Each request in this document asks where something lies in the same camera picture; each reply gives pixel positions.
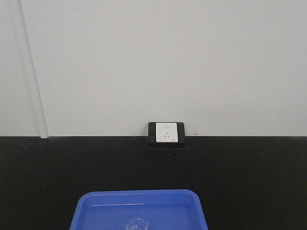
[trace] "black countertop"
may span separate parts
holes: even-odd
[[[0,138],[0,229],[68,230],[92,191],[190,189],[209,230],[307,229],[307,138]]]

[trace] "blue tray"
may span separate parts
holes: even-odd
[[[70,230],[126,230],[131,220],[140,219],[147,230],[208,230],[200,200],[190,190],[87,193],[78,202]]]

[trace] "white outlet faceplate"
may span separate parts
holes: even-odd
[[[178,142],[177,123],[156,123],[156,142]]]

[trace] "electrical outlet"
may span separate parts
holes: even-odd
[[[177,123],[156,123],[156,142],[178,142]]]
[[[148,147],[183,149],[186,147],[183,122],[149,122]]]

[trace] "transparent cup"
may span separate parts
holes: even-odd
[[[140,218],[131,219],[126,224],[126,230],[147,230],[148,223]]]

